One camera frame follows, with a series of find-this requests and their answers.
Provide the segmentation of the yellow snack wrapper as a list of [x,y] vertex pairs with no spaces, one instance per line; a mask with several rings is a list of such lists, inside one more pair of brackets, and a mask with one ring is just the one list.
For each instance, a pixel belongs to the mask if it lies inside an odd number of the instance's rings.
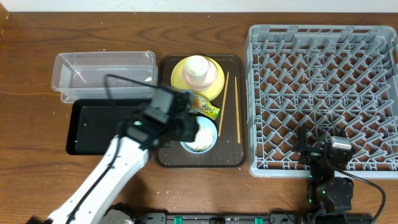
[[192,113],[201,113],[202,115],[215,120],[219,115],[220,109],[216,106],[213,106],[205,98],[195,95],[190,111]]

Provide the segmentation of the light blue bowl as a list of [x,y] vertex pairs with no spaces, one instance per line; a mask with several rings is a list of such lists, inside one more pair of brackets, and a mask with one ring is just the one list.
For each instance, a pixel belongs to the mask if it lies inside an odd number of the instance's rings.
[[216,143],[218,137],[217,128],[211,119],[197,116],[199,130],[193,142],[181,142],[182,147],[188,152],[202,154],[209,151]]

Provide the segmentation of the wooden chopstick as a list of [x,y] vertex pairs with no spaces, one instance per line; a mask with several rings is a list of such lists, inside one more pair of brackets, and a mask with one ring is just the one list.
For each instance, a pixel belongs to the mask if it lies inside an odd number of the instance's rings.
[[239,95],[238,95],[238,81],[237,77],[234,78],[234,92],[235,92],[235,105],[236,105],[236,130],[237,130],[237,142],[241,143],[241,125],[239,116]]
[[225,84],[224,84],[224,93],[223,93],[223,101],[222,101],[221,114],[220,114],[220,123],[219,123],[219,128],[218,128],[218,137],[221,136],[222,126],[223,126],[224,110],[225,110],[226,97],[227,97],[227,92],[228,92],[228,82],[229,82],[229,72],[227,72],[227,76],[226,76],[226,80],[225,80]]

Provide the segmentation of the white paper cup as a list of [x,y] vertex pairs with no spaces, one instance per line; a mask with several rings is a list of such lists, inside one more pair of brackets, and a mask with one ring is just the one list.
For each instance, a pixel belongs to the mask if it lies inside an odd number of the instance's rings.
[[205,81],[209,70],[209,64],[205,57],[201,55],[193,55],[187,58],[184,70],[187,80],[192,84],[199,85]]

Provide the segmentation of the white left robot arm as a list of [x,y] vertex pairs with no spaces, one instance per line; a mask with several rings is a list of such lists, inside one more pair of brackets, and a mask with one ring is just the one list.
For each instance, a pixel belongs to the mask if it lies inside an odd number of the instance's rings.
[[193,142],[198,122],[190,114],[195,95],[158,86],[149,104],[119,124],[99,164],[79,189],[44,223],[99,223],[129,179],[149,160],[150,151],[171,141]]

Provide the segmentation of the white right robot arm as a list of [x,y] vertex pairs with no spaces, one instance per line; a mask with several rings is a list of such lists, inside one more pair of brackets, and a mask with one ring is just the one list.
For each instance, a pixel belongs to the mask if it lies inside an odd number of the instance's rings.
[[352,159],[354,149],[346,134],[332,136],[330,141],[315,147],[308,144],[306,125],[298,130],[293,151],[300,154],[298,162],[309,166],[308,201],[313,216],[339,215],[352,209],[353,181],[337,177],[335,172]]

